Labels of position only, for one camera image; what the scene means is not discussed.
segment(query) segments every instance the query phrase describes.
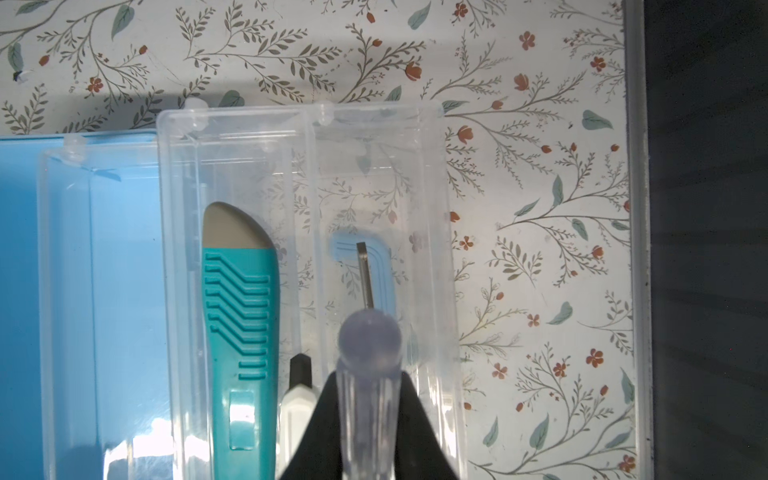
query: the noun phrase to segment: ridged grip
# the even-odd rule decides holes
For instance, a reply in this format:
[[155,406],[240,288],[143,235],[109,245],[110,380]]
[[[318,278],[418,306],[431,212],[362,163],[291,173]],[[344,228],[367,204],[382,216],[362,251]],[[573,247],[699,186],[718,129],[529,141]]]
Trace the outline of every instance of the ridged grip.
[[203,249],[216,480],[274,478],[280,278],[273,249]]

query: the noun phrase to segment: knife handle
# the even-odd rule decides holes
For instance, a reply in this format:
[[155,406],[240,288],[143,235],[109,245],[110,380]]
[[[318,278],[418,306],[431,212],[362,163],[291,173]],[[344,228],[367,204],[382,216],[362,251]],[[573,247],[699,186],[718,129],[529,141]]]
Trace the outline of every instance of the knife handle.
[[217,480],[275,475],[280,278],[274,249],[203,248]]

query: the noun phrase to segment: clear plastic container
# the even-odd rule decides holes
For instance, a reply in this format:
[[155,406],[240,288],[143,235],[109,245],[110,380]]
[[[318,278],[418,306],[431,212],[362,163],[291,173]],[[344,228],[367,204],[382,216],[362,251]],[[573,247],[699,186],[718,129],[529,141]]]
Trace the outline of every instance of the clear plastic container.
[[306,353],[322,387],[342,322],[362,309],[354,242],[376,307],[399,322],[410,374],[443,452],[465,477],[462,383],[440,104],[314,104],[165,111],[160,144],[176,467],[211,480],[210,360],[202,313],[203,212],[252,216],[280,269],[280,384]]
[[68,135],[38,169],[49,480],[170,480],[157,142]]

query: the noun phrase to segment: floral tablecloth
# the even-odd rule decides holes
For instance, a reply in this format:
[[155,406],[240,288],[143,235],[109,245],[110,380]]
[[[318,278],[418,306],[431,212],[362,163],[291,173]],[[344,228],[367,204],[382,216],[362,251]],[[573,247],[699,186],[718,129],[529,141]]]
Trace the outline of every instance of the floral tablecloth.
[[469,477],[634,478],[622,24],[610,0],[0,0],[0,134],[441,101]]

